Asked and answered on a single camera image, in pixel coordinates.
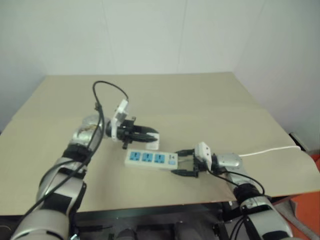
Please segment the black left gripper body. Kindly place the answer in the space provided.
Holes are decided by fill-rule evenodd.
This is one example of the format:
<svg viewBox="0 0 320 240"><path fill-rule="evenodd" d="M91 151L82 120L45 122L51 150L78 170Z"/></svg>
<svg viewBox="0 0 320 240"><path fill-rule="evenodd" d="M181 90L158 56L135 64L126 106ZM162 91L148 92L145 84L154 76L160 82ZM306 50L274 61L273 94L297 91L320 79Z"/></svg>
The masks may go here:
<svg viewBox="0 0 320 240"><path fill-rule="evenodd" d="M123 149L127 149L129 144L131 144L133 141L137 141L134 125L135 121L135 116L133 116L131 119L125 119L117 128L117 139L123 142Z"/></svg>

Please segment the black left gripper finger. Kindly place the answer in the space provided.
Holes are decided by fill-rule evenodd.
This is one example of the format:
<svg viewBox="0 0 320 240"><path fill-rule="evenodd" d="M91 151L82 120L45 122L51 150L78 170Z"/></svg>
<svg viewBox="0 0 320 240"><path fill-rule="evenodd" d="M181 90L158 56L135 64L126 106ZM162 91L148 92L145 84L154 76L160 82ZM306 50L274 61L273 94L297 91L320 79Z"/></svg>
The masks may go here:
<svg viewBox="0 0 320 240"><path fill-rule="evenodd" d="M155 133L157 134L158 131L155 130L154 128L152 127L147 127L147 126L139 126L139 125L135 125L134 126L134 131L136 133L140 133L140 134L148 134L148 133Z"/></svg>
<svg viewBox="0 0 320 240"><path fill-rule="evenodd" d="M151 143L155 142L156 138L152 135L145 133L134 133L134 141L141 143Z"/></svg>

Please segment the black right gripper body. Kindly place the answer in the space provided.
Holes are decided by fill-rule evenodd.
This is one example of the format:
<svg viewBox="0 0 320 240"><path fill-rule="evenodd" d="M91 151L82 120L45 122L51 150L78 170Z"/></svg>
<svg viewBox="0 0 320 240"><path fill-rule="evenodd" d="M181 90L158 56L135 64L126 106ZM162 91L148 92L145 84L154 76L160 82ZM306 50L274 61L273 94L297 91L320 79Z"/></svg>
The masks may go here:
<svg viewBox="0 0 320 240"><path fill-rule="evenodd" d="M194 177L198 178L200 172L206 172L208 170L207 162L201 156L196 154L196 150L193 150L193 173Z"/></svg>

